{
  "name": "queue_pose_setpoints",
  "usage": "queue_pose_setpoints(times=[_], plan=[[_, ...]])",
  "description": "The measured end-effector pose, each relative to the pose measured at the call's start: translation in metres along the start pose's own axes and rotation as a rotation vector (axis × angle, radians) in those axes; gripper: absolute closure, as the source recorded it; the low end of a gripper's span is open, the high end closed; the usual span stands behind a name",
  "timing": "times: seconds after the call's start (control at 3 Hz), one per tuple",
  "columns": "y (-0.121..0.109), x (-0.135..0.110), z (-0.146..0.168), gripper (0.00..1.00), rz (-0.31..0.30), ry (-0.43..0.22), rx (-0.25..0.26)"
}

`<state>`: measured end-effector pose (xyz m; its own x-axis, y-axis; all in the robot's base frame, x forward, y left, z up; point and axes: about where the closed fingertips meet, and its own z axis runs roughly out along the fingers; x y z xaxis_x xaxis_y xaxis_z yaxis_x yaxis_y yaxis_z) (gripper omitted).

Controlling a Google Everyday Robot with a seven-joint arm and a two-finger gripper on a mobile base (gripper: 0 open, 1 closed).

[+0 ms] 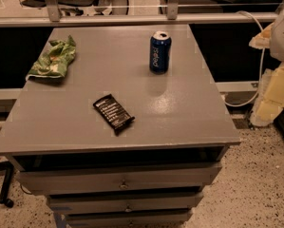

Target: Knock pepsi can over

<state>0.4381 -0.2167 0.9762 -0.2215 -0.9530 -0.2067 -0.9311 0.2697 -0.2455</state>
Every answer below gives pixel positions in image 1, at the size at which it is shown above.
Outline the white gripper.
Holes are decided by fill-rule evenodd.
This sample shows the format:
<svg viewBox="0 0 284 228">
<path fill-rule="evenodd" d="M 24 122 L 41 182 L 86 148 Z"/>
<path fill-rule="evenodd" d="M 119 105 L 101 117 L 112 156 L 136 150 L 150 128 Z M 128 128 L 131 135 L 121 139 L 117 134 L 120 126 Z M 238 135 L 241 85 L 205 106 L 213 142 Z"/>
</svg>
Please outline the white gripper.
<svg viewBox="0 0 284 228">
<path fill-rule="evenodd" d="M 249 42 L 251 48 L 270 48 L 271 56 L 284 62 L 284 10 Z M 254 126 L 267 126 L 284 109 L 284 63 L 275 69 L 266 69 L 258 89 L 250 122 Z"/>
</svg>

